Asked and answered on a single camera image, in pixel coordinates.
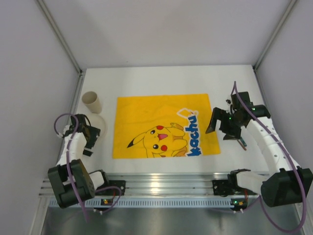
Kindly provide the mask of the beige paper cup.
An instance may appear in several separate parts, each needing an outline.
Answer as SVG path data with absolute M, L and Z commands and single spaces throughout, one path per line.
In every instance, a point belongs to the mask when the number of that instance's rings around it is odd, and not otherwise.
M 102 112 L 100 99 L 96 92 L 88 91 L 84 93 L 82 103 L 94 114 L 100 114 Z

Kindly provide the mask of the yellow pikachu cloth placemat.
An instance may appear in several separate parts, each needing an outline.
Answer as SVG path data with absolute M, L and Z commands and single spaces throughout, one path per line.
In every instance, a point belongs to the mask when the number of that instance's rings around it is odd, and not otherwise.
M 117 99 L 113 158 L 197 157 L 221 153 L 217 134 L 206 134 L 208 94 Z

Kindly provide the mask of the white paper plate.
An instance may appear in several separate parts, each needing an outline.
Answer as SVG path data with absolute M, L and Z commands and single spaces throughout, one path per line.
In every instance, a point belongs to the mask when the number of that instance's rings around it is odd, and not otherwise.
M 104 120 L 104 118 L 98 114 L 90 114 L 89 119 L 91 122 L 91 125 L 97 129 L 100 129 L 100 136 L 99 138 L 103 138 L 107 131 L 107 124 Z

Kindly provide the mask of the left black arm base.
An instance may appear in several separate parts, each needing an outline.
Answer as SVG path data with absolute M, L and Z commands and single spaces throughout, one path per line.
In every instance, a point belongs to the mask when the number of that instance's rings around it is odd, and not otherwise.
M 107 185 L 100 186 L 97 190 L 95 195 L 96 196 L 118 196 L 120 188 L 122 195 L 125 194 L 126 189 L 126 181 L 124 180 L 110 180 Z

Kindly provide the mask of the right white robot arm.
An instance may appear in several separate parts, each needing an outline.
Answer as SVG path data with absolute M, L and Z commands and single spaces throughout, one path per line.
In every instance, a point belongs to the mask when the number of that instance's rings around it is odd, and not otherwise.
M 254 105 L 248 92 L 233 94 L 229 110 L 215 107 L 206 133 L 215 131 L 218 121 L 224 140 L 239 140 L 245 128 L 256 141 L 269 169 L 269 177 L 249 169 L 231 171 L 228 183 L 234 190 L 247 189 L 263 198 L 269 207 L 301 203 L 306 199 L 313 173 L 291 157 L 274 129 L 265 105 Z

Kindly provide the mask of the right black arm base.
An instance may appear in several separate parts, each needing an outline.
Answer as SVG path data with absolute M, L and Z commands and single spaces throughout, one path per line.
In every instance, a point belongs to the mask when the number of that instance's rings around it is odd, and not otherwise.
M 212 180 L 212 188 L 215 196 L 227 197 L 233 195 L 245 195 L 244 189 L 237 189 L 228 180 Z

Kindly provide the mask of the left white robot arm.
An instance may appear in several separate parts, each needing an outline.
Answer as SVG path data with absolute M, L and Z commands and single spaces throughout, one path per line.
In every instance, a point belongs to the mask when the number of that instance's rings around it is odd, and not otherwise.
M 87 170 L 84 161 L 90 160 L 101 129 L 91 125 L 85 114 L 67 114 L 71 123 L 62 132 L 54 131 L 64 140 L 64 148 L 55 167 L 48 170 L 48 178 L 60 208 L 83 204 L 95 197 L 96 190 L 109 185 L 103 170 Z

